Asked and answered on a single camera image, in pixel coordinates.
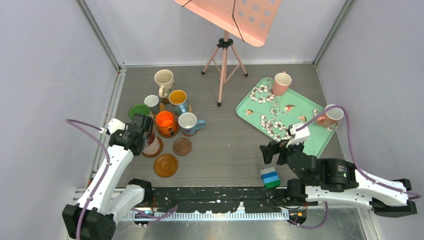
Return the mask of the pink inside floral mug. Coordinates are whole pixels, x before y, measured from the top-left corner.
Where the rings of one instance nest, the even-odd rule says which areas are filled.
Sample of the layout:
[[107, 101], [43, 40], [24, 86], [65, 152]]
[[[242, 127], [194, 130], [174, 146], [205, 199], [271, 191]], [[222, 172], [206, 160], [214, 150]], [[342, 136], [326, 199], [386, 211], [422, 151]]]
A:
[[161, 139], [158, 138], [153, 131], [147, 140], [147, 146], [142, 151], [142, 154], [146, 157], [152, 158], [162, 152], [163, 144]]

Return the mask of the green inside cream mug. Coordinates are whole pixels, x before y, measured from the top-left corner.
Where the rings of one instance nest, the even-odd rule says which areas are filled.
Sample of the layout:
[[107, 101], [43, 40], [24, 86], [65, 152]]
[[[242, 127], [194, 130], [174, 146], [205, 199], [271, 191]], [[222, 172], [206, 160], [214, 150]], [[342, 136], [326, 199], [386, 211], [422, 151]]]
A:
[[132, 120], [135, 114], [143, 114], [143, 115], [151, 117], [153, 122], [153, 130], [157, 128], [155, 117], [153, 113], [151, 112], [151, 109], [146, 104], [138, 103], [133, 105], [128, 111], [129, 119]]

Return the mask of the large ridged brown wooden coaster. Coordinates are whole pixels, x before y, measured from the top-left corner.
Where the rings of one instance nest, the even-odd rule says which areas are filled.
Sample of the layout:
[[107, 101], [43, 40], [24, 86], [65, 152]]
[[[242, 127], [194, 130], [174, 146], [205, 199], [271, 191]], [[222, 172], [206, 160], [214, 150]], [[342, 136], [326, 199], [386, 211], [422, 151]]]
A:
[[164, 134], [164, 133], [162, 133], [159, 129], [157, 130], [157, 133], [161, 136], [161, 137], [163, 137], [163, 138], [173, 138], [173, 137], [175, 137], [178, 133], [179, 133], [179, 131], [180, 131], [180, 129], [178, 128], [175, 132], [174, 132], [174, 134], [172, 135], [172, 134]]

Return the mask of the orange mug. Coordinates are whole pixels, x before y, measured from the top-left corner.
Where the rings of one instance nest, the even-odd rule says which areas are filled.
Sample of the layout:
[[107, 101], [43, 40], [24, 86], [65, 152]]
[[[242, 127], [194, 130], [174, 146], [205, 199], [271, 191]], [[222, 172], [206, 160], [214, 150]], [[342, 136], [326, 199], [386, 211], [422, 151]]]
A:
[[155, 117], [155, 122], [157, 129], [160, 130], [163, 134], [174, 134], [174, 132], [179, 129], [177, 120], [172, 112], [162, 111], [159, 112]]

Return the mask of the small blue patterned mug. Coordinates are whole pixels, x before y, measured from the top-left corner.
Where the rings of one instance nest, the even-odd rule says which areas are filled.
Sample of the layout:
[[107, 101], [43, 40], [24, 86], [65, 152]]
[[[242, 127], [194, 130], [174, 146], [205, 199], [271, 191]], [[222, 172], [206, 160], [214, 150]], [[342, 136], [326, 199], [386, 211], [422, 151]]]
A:
[[144, 99], [144, 104], [150, 108], [153, 115], [157, 115], [161, 111], [161, 100], [157, 95], [151, 94]]

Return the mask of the light plain wooden coaster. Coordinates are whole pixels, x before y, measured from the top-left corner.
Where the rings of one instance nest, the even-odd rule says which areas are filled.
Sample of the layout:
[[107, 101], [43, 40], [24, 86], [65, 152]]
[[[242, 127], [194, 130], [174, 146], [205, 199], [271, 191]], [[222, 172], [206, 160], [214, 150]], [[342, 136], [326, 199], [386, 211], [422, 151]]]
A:
[[165, 110], [166, 110], [166, 107], [165, 107], [164, 103], [163, 102], [160, 102], [159, 103], [159, 112], [163, 112]]

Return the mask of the dark walnut coaster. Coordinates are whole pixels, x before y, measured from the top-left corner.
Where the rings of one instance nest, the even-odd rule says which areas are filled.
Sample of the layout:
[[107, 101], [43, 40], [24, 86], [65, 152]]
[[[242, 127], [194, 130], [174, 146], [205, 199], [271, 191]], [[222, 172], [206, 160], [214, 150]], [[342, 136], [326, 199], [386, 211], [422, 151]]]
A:
[[192, 150], [192, 142], [186, 137], [180, 137], [173, 142], [173, 152], [179, 156], [185, 156]]

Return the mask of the peach mug white inside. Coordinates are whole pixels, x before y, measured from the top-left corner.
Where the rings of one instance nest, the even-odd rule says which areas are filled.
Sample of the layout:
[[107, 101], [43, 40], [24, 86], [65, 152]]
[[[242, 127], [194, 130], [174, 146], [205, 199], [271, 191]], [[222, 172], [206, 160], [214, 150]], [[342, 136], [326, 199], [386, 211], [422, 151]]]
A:
[[319, 116], [315, 120], [315, 123], [323, 128], [329, 128], [335, 124], [338, 124], [343, 117], [344, 111], [339, 107], [334, 107], [326, 111], [323, 115]]

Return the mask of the white inside teal mug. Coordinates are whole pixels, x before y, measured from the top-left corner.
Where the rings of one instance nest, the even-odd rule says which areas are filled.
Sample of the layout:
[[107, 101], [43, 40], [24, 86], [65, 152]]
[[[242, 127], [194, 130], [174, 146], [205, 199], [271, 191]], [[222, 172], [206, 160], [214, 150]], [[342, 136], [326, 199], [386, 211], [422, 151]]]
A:
[[191, 137], [205, 126], [206, 121], [198, 120], [196, 115], [191, 112], [185, 112], [179, 116], [178, 124], [182, 128], [182, 133], [187, 137]]

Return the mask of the yellow inside blue mug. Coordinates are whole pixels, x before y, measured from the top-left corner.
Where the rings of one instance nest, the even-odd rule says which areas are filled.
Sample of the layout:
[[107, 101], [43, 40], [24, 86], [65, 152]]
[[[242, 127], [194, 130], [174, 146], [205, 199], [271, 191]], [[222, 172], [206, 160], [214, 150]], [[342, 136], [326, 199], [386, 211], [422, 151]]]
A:
[[188, 103], [188, 96], [183, 90], [174, 90], [169, 95], [169, 102], [172, 105], [172, 113], [178, 118], [184, 113], [190, 113], [191, 108]]

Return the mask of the pink white inside mug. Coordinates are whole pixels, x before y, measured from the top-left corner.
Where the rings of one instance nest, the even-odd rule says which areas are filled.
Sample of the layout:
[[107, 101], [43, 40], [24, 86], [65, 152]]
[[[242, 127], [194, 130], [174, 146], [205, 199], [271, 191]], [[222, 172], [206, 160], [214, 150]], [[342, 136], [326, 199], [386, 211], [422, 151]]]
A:
[[275, 96], [282, 96], [287, 92], [292, 83], [292, 78], [285, 71], [277, 73], [272, 84], [272, 93]]

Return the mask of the cream shell pattern mug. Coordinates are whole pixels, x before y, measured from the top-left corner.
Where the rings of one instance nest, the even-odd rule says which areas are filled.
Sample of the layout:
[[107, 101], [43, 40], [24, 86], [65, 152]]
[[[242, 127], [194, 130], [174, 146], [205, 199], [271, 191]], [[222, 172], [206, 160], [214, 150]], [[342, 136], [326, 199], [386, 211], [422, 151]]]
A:
[[162, 99], [168, 99], [171, 92], [177, 88], [175, 86], [174, 74], [169, 69], [161, 69], [154, 75], [154, 81], [159, 87], [158, 95]]

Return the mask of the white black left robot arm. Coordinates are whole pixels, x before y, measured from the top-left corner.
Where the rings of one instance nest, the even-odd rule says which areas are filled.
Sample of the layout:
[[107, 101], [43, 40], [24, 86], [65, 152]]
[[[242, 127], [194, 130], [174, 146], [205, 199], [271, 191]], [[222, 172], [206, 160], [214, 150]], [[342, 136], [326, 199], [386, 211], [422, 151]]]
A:
[[113, 118], [106, 128], [75, 119], [66, 119], [66, 123], [89, 136], [105, 154], [98, 173], [77, 203], [67, 204], [62, 211], [67, 234], [74, 240], [110, 240], [132, 208], [148, 207], [153, 202], [151, 182], [138, 178], [112, 197], [129, 163], [143, 152], [153, 136], [153, 119], [136, 113], [130, 123]]

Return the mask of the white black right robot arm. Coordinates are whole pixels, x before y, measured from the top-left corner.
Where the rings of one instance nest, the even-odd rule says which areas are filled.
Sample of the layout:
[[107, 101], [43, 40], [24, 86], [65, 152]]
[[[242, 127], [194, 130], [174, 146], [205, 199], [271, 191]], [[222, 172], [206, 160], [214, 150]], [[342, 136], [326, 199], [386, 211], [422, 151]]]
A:
[[408, 196], [412, 189], [406, 179], [386, 180], [361, 172], [354, 163], [340, 158], [318, 158], [303, 152], [303, 143], [288, 140], [260, 145], [264, 164], [278, 155], [277, 164], [287, 165], [296, 178], [287, 181], [285, 198], [291, 205], [308, 202], [339, 202], [364, 206], [375, 215], [400, 218], [417, 214], [416, 203]]

